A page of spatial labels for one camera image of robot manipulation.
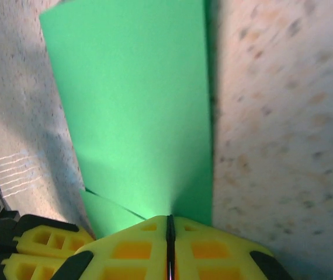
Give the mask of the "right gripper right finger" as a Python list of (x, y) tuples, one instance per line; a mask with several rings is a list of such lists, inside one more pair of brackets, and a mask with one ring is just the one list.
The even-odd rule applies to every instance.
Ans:
[(171, 217), (172, 279), (292, 279), (266, 247), (183, 217)]

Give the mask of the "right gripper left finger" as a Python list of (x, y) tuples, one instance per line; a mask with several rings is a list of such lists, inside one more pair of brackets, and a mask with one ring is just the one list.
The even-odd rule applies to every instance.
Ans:
[(155, 216), (84, 245), (53, 279), (167, 279), (166, 226)]

